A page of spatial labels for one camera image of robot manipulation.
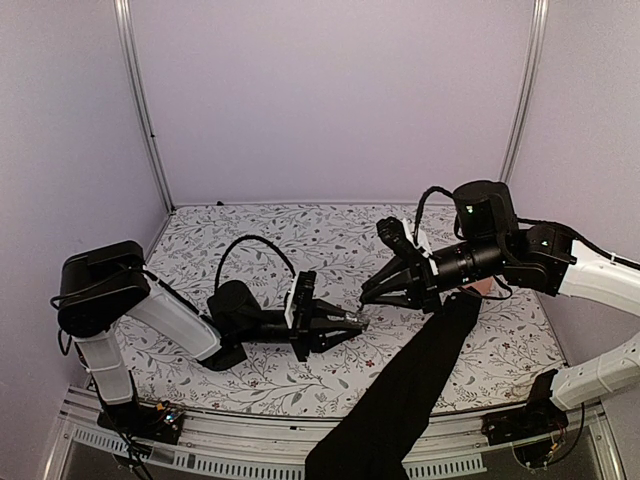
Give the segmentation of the black sleeved forearm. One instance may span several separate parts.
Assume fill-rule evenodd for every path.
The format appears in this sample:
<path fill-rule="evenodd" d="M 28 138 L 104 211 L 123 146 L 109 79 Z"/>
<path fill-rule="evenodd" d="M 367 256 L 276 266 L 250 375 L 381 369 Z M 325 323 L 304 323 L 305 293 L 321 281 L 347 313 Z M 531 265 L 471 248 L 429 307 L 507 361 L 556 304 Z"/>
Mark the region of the black sleeved forearm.
<path fill-rule="evenodd" d="M 403 460 L 430 415 L 476 326 L 478 284 L 449 295 L 442 309 L 384 367 L 349 414 L 306 456 L 304 477 L 406 479 Z"/>

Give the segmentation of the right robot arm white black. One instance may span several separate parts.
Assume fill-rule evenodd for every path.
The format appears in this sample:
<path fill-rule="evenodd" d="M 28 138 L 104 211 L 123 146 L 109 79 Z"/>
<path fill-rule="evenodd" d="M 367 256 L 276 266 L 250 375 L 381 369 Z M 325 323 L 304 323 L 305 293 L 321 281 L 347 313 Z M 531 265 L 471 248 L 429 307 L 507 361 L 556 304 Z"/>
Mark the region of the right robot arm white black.
<path fill-rule="evenodd" d="M 452 200 L 458 243 L 431 248 L 420 222 L 427 199 Z M 394 255 L 362 286 L 363 305 L 390 305 L 431 313 L 441 293 L 492 278 L 548 296 L 591 300 L 633 315 L 639 313 L 639 265 L 607 252 L 573 228 L 516 215 L 508 186 L 477 180 L 448 191 L 428 188 L 413 221 L 387 217 L 378 237 Z"/>

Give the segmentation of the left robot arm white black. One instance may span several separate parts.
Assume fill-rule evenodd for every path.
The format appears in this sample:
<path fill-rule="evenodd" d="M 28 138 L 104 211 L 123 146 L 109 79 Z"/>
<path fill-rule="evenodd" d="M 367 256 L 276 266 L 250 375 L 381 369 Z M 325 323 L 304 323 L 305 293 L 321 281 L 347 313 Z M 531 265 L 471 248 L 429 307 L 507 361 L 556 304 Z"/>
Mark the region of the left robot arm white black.
<path fill-rule="evenodd" d="M 50 304 L 59 328 L 76 344 L 111 419 L 128 434 L 148 426 L 132 375 L 115 339 L 115 325 L 131 317 L 172 340 L 199 365 L 224 371 L 243 362 L 247 343 L 287 343 L 300 362 L 362 334 L 359 314 L 315 297 L 316 274 L 289 270 L 292 283 L 282 308 L 259 305 L 239 281 L 214 282 L 201 311 L 149 271 L 135 241 L 123 241 L 68 258 L 60 291 Z"/>

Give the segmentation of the person's bare hand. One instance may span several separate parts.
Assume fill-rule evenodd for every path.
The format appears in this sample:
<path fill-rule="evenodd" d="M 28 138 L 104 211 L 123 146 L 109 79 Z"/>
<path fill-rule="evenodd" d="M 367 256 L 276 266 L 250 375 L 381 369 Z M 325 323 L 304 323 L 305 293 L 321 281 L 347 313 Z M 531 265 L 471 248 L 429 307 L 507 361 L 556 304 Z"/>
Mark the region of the person's bare hand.
<path fill-rule="evenodd" d="M 474 298 L 488 299 L 491 293 L 492 284 L 492 278 L 485 278 L 483 280 L 464 285 L 460 291 Z"/>

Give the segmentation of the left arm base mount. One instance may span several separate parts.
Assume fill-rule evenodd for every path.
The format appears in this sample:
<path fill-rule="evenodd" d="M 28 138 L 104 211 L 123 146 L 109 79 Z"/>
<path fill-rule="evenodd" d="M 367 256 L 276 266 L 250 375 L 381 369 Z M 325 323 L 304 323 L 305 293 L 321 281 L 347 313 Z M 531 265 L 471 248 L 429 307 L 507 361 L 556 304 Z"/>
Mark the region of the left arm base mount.
<path fill-rule="evenodd" d="M 184 424 L 183 407 L 168 400 L 157 401 L 153 405 L 142 404 L 136 389 L 133 389 L 129 400 L 116 404 L 108 404 L 99 388 L 96 388 L 96 393 L 101 405 L 97 421 L 100 427 L 127 439 L 178 444 Z"/>

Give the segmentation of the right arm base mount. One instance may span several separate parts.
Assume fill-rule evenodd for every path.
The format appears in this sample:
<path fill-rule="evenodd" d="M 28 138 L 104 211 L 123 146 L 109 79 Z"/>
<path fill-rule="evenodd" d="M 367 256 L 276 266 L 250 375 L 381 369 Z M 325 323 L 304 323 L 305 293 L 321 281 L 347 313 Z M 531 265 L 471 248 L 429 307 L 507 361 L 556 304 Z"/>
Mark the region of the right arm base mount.
<path fill-rule="evenodd" d="M 529 469 L 558 463 L 565 453 L 567 414 L 552 401 L 552 381 L 559 373 L 552 369 L 536 376 L 523 406 L 482 417 L 481 433 L 491 446 L 548 434 L 546 440 L 516 447 L 516 461 Z"/>

